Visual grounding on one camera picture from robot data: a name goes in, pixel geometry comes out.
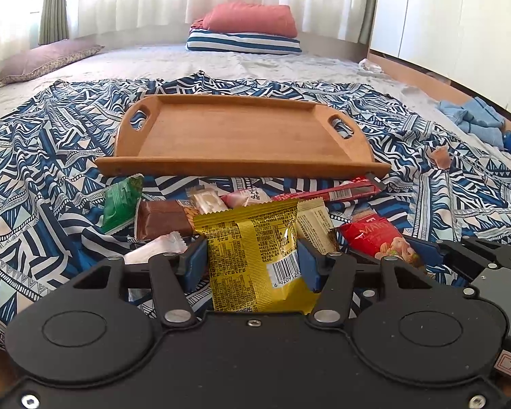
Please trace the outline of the white clear snack packet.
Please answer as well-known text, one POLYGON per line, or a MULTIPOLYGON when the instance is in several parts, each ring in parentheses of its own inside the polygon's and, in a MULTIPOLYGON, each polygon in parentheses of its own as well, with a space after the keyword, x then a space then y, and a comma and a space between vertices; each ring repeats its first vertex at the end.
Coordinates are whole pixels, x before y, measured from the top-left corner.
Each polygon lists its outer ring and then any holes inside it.
POLYGON ((126 265, 145 264, 153 256, 179 255, 187 250, 187 244, 181 235, 174 231, 165 236, 157 237, 143 246, 129 252, 123 259, 126 265))

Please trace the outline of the gold beige snack packet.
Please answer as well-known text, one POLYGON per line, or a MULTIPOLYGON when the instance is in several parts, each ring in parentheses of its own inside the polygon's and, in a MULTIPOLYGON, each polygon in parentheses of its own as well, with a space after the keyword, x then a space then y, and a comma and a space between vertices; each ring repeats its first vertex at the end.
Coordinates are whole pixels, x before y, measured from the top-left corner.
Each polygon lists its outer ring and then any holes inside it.
POLYGON ((297 204, 296 229, 298 237, 308 240, 322 255, 339 250, 334 227, 322 198, 297 204))

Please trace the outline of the red nut snack bag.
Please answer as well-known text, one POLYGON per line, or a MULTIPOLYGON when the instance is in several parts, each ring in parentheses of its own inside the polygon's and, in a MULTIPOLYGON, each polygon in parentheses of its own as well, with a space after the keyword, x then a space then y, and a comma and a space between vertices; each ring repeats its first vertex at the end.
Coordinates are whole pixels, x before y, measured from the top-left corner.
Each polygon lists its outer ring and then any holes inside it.
POLYGON ((348 248, 375 259, 397 257, 419 268, 424 265, 420 256, 399 230, 387 219, 376 213, 356 218, 339 228, 348 248))

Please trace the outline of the brown chocolate snack packet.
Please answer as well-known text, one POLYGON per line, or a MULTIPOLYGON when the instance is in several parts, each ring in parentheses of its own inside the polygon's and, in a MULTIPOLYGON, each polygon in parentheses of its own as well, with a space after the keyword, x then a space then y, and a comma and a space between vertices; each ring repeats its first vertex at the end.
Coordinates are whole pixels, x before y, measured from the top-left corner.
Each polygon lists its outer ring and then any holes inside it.
POLYGON ((150 241, 177 232, 193 235, 193 220, 199 215, 188 199, 140 200, 135 211, 135 238, 150 241))

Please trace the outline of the yellow snack packet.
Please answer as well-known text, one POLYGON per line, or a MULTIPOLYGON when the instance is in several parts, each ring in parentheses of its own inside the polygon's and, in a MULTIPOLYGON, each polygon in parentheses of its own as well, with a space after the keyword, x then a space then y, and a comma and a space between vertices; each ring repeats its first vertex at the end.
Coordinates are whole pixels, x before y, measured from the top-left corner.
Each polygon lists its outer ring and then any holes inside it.
POLYGON ((319 297, 302 277, 297 250, 297 201, 267 202, 200 214, 217 312, 309 313, 319 297))

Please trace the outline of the beige biscuit snack packet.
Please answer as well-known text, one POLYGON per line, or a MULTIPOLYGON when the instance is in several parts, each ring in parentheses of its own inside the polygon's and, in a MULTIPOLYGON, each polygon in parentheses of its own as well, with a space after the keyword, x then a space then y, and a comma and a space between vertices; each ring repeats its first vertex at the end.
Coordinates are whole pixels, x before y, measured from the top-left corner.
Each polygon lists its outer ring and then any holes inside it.
POLYGON ((201 214, 227 211, 228 207, 220 198, 216 189, 206 186, 195 186, 187 191, 193 205, 201 214))

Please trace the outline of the long red stick packet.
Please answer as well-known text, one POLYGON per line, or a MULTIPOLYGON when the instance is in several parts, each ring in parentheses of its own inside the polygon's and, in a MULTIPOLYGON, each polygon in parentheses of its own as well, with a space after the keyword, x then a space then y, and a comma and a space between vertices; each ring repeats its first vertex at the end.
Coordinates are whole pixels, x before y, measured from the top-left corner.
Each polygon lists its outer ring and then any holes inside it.
POLYGON ((309 200, 320 198, 324 202, 344 202, 372 197, 379 194, 383 187, 379 182, 361 177, 353 181, 345 181, 339 186, 310 192, 283 193, 271 199, 273 201, 281 201, 287 199, 309 200))

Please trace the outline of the green snack packet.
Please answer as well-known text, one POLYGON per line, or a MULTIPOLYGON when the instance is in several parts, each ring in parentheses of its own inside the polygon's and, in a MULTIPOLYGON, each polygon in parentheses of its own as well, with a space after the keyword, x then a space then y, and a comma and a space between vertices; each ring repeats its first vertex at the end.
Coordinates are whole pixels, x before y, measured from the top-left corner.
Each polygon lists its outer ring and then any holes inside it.
POLYGON ((137 173, 128 176, 108 189, 101 226, 103 233, 119 232, 134 222, 143 186, 144 176, 137 173))

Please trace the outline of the pink snack packet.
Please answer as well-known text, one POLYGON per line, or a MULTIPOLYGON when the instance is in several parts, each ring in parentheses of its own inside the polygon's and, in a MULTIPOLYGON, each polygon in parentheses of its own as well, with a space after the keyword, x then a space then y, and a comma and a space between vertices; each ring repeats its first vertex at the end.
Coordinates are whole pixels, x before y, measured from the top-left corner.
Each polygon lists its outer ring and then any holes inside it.
POLYGON ((220 199, 230 209, 271 202, 270 196, 259 187, 239 189, 221 196, 220 199))

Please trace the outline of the brown wrapper scrap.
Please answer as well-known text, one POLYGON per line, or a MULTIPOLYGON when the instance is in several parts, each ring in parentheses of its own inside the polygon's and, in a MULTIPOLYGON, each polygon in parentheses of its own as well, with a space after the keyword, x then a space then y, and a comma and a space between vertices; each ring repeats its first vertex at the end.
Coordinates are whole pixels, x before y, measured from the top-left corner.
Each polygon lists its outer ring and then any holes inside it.
POLYGON ((445 171, 450 169, 451 159, 447 146, 440 146, 433 151, 429 151, 428 157, 438 169, 445 171))

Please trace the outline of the wooden serving tray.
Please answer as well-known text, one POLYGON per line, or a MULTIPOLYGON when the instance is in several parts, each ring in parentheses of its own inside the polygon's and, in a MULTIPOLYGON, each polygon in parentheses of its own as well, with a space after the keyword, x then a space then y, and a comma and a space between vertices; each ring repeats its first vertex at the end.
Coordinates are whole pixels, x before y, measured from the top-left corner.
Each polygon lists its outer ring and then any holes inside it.
POLYGON ((324 104, 194 94, 151 95, 132 105, 112 156, 96 164, 105 176, 347 180, 390 170, 357 123, 324 104))

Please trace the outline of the light blue cloth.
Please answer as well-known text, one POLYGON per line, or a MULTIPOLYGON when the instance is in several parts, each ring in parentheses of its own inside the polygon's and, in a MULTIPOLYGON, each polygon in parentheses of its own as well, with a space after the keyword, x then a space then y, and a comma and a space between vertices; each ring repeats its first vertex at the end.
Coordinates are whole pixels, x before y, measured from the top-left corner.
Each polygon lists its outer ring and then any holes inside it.
POLYGON ((505 131, 505 118, 480 97, 464 104, 441 101, 437 109, 466 134, 511 154, 511 131, 505 131))

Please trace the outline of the red pillow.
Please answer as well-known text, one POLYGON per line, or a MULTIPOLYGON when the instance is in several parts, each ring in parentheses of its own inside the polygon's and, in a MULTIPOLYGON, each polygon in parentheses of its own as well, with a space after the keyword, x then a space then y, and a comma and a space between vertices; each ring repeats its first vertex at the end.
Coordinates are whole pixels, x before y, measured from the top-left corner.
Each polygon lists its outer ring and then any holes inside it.
POLYGON ((194 21, 191 30, 219 33, 254 32, 295 38, 298 35, 288 5, 260 5, 230 2, 215 6, 203 18, 194 21))

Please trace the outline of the right grey green curtain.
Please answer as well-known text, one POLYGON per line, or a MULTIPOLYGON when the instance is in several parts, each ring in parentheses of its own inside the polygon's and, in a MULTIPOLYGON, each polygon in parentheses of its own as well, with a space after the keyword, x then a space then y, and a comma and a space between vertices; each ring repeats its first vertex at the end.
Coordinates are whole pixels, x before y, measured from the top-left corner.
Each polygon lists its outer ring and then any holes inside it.
POLYGON ((376 0, 366 0, 365 12, 363 13, 363 22, 358 38, 358 43, 368 45, 372 33, 374 18, 376 12, 376 0))

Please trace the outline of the grey green curtain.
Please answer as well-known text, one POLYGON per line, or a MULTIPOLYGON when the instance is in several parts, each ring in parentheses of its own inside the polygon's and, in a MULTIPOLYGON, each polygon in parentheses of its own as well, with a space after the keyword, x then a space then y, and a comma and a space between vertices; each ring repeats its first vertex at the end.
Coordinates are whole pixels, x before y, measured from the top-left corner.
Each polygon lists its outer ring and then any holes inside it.
POLYGON ((366 0, 365 12, 363 13, 363 22, 358 38, 358 43, 368 45, 372 33, 374 18, 376 12, 376 0, 366 0))
POLYGON ((66 0, 43 0, 38 44, 57 43, 69 38, 66 0))

